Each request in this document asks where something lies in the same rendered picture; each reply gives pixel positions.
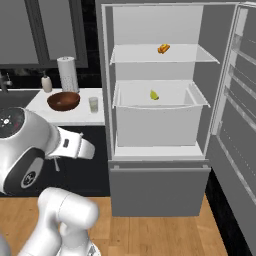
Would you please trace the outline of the grey freezer drawer front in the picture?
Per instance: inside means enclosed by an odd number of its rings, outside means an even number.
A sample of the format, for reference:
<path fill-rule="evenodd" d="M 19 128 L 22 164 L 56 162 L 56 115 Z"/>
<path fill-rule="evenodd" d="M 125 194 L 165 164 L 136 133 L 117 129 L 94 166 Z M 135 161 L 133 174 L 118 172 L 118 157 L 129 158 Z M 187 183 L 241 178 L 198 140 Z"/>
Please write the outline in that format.
<path fill-rule="evenodd" d="M 209 173 L 210 168 L 111 169 L 112 215 L 198 216 Z"/>

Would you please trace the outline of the brown wooden bowl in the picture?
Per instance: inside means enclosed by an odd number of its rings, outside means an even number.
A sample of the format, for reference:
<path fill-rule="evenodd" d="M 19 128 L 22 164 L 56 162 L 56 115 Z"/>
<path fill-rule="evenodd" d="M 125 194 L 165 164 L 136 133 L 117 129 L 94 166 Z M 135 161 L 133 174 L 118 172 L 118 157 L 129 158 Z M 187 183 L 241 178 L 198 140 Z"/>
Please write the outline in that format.
<path fill-rule="evenodd" d="M 80 95 L 75 92 L 59 92 L 47 98 L 48 105 L 55 111 L 69 111 L 80 103 Z"/>

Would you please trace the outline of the white fridge shelf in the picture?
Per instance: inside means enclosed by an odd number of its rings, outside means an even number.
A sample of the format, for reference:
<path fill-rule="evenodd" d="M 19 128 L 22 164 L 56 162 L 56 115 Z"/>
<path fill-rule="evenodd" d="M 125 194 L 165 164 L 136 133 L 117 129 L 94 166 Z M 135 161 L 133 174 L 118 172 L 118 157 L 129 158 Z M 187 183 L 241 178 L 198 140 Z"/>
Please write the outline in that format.
<path fill-rule="evenodd" d="M 157 44 L 115 45 L 110 63 L 195 63 L 219 61 L 198 44 L 172 44 L 165 53 Z"/>

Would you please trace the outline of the white paper towel roll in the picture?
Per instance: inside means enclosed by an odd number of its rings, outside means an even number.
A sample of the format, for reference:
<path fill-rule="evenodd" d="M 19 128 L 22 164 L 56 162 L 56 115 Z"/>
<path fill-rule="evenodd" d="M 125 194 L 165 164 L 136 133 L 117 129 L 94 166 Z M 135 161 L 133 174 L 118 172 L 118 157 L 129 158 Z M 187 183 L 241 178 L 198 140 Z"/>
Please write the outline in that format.
<path fill-rule="evenodd" d="M 75 59 L 73 57 L 60 57 L 57 59 L 58 71 L 64 92 L 79 92 Z"/>

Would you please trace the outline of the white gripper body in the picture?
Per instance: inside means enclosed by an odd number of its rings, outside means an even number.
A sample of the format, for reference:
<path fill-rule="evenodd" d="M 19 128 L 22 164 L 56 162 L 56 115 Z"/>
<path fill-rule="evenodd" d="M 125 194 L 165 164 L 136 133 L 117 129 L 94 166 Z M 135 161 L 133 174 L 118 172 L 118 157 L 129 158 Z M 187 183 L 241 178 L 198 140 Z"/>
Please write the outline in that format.
<path fill-rule="evenodd" d="M 95 154 L 95 146 L 89 141 L 79 138 L 77 157 L 91 160 Z"/>

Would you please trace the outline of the glass of lemonade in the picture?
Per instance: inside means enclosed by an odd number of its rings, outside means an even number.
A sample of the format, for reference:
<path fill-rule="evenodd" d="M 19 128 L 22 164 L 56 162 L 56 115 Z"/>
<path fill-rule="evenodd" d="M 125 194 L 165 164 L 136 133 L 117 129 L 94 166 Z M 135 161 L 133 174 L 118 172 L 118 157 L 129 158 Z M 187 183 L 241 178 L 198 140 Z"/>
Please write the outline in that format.
<path fill-rule="evenodd" d="M 89 106 L 92 113 L 98 112 L 98 98 L 97 97 L 90 97 L 89 98 Z"/>

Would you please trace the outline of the grey fridge door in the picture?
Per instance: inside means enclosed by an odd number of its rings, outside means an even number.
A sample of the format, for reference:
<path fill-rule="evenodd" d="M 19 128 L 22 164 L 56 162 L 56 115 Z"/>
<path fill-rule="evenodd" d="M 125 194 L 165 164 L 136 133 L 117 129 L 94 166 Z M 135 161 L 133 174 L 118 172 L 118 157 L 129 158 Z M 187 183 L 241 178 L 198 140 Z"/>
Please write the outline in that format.
<path fill-rule="evenodd" d="M 208 157 L 228 256 L 256 256 L 256 1 L 240 2 L 229 39 Z"/>

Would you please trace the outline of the dark grey sink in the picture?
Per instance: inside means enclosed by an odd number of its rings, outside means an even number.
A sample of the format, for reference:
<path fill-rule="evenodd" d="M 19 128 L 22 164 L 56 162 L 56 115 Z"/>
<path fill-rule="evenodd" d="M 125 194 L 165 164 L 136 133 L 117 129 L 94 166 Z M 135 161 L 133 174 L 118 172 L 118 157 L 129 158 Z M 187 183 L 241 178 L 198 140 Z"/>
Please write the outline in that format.
<path fill-rule="evenodd" d="M 0 91 L 0 109 L 9 107 L 25 108 L 39 93 L 39 90 L 9 90 Z"/>

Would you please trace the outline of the grey fridge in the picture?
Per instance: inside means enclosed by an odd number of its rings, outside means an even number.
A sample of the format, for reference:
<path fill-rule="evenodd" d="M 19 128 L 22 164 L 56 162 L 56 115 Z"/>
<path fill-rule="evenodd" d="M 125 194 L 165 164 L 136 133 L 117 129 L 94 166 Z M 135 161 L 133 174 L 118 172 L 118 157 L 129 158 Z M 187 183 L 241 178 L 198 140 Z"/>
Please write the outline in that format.
<path fill-rule="evenodd" d="M 95 0 L 109 173 L 120 168 L 210 168 L 208 149 L 238 0 Z M 110 63 L 115 45 L 198 44 L 216 62 Z M 191 80 L 210 106 L 194 146 L 120 147 L 117 81 Z"/>

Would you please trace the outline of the black base cupboard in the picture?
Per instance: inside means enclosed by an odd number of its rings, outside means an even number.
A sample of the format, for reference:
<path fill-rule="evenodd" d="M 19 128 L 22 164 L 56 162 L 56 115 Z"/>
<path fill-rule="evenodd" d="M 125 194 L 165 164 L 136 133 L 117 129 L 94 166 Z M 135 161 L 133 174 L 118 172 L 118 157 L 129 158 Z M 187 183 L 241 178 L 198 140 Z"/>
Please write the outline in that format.
<path fill-rule="evenodd" d="M 18 178 L 13 179 L 16 189 L 7 194 L 0 191 L 0 197 L 37 197 L 48 187 L 62 188 L 85 197 L 110 195 L 105 128 L 103 126 L 65 126 L 65 129 L 82 132 L 84 138 L 95 146 L 94 157 L 91 160 L 58 158 L 57 164 L 60 170 L 56 171 L 53 160 L 45 160 L 44 153 L 39 149 L 32 150 L 26 155 L 39 158 L 42 163 L 40 173 L 32 179 L 29 187 L 22 188 L 23 175 L 28 172 L 26 163 L 22 161 L 21 170 L 17 173 Z"/>

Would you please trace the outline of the white fridge crisper drawer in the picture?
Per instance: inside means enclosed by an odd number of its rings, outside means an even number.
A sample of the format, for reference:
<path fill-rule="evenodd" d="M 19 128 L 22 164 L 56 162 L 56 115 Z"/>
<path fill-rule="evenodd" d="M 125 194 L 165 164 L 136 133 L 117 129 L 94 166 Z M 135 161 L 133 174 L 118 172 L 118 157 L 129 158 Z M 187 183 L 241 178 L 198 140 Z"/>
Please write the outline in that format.
<path fill-rule="evenodd" d="M 150 98 L 151 90 L 159 100 Z M 118 145 L 194 146 L 204 106 L 210 104 L 191 80 L 117 81 Z"/>

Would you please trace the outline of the grey wall cupboard door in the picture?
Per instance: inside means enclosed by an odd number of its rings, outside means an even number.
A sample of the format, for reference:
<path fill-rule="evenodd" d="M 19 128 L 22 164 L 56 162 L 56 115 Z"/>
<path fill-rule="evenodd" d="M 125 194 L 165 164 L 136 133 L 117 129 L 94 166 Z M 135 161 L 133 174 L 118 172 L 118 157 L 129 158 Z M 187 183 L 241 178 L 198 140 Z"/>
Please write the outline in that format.
<path fill-rule="evenodd" d="M 36 0 L 43 29 L 44 66 L 56 68 L 60 57 L 73 57 L 77 68 L 88 58 L 81 0 Z"/>
<path fill-rule="evenodd" d="M 0 0 L 0 64 L 38 62 L 24 0 Z"/>

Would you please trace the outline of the grey tap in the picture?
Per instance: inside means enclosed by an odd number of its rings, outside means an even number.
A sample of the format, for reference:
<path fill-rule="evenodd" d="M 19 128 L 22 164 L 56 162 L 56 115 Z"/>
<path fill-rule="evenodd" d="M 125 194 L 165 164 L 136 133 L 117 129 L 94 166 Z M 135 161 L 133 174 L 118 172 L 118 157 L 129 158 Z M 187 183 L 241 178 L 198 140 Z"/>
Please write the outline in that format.
<path fill-rule="evenodd" d="M 1 87 L 2 91 L 3 91 L 4 93 L 7 93 L 7 92 L 8 92 L 7 87 L 8 87 L 8 86 L 12 86 L 12 85 L 13 85 L 13 83 L 12 83 L 12 81 L 10 80 L 9 75 L 4 76 L 4 75 L 0 72 L 0 87 Z"/>

